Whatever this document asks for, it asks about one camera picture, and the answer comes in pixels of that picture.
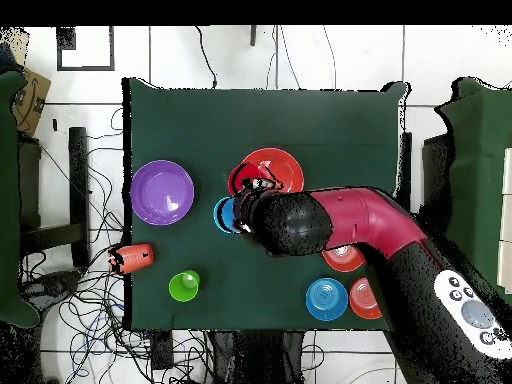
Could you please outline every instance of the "orange cup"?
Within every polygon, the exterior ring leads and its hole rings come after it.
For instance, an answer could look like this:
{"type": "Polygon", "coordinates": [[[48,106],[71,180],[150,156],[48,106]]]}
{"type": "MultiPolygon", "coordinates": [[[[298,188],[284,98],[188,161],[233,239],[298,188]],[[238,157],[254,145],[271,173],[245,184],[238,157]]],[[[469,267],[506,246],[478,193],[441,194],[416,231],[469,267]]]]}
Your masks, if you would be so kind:
{"type": "Polygon", "coordinates": [[[153,250],[149,244],[114,247],[108,250],[110,270],[117,274],[128,274],[153,263],[153,250]]]}

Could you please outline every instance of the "purple bowl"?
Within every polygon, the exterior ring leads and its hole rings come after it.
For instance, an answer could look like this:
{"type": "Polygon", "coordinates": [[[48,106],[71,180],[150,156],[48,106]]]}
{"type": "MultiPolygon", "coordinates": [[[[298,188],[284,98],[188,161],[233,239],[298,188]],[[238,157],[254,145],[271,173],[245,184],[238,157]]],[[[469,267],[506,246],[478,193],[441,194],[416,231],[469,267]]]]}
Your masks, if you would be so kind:
{"type": "Polygon", "coordinates": [[[130,188],[132,208],[148,224],[169,225],[183,218],[194,201],[192,178],[178,164],[155,160],[139,168],[130,188]]]}

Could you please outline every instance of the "blue cup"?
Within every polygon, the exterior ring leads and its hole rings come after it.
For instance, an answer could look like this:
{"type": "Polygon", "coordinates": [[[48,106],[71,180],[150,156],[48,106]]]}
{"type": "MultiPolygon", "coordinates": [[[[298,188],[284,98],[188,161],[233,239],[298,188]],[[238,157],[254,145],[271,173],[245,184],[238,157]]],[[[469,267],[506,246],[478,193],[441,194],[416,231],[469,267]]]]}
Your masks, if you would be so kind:
{"type": "Polygon", "coordinates": [[[235,228],[233,225],[235,219],[235,214],[233,211],[234,202],[235,199],[233,197],[223,197],[213,208],[213,221],[215,222],[215,225],[217,225],[217,227],[224,233],[241,233],[241,231],[235,228]]]}
{"type": "Polygon", "coordinates": [[[343,315],[348,305],[348,293],[334,278],[319,278],[306,293],[306,307],[321,321],[332,321],[343,315]]]}

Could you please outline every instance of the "green cup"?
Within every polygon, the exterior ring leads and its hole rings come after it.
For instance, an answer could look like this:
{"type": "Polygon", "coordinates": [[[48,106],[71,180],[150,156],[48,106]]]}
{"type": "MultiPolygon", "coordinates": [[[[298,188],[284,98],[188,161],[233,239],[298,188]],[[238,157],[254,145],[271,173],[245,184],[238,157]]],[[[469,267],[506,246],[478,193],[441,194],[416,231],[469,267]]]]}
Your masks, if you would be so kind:
{"type": "Polygon", "coordinates": [[[169,293],[172,298],[178,302],[188,302],[192,300],[198,290],[199,275],[192,270],[176,274],[169,282],[169,293]]]}

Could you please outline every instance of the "red plate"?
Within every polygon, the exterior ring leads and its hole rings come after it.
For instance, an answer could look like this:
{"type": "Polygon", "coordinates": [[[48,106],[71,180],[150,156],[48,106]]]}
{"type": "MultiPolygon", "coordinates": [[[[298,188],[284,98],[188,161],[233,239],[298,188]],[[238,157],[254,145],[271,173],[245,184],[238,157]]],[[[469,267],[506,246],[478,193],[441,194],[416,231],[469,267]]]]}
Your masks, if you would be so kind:
{"type": "Polygon", "coordinates": [[[256,150],[243,162],[256,165],[266,178],[281,181],[284,185],[282,191],[291,193],[304,188],[304,176],[299,163],[284,150],[273,147],[256,150]]]}
{"type": "Polygon", "coordinates": [[[242,189],[242,181],[245,178],[265,178],[266,174],[263,174],[256,165],[252,163],[244,162],[235,167],[229,174],[228,178],[228,191],[232,196],[238,193],[242,189]]]}
{"type": "Polygon", "coordinates": [[[354,313],[363,319],[378,319],[382,317],[379,305],[377,305],[375,296],[366,278],[361,278],[354,283],[350,289],[349,301],[354,313]]]}
{"type": "Polygon", "coordinates": [[[364,256],[354,246],[342,246],[322,252],[327,264],[336,271],[351,272],[364,263],[364,256]]]}

